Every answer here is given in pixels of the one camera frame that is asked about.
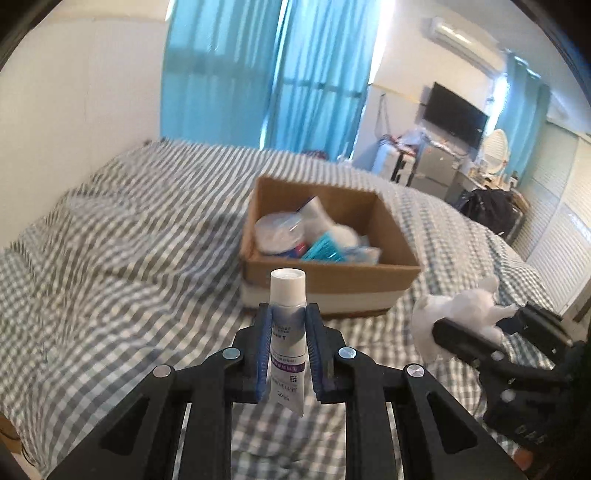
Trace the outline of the person's left hand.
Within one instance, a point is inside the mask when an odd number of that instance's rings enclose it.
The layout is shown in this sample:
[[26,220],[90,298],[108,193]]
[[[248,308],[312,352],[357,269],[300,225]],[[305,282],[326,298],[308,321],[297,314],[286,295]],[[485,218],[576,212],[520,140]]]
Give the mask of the person's left hand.
[[522,471],[527,471],[533,464],[534,454],[525,448],[519,447],[513,455],[513,460]]

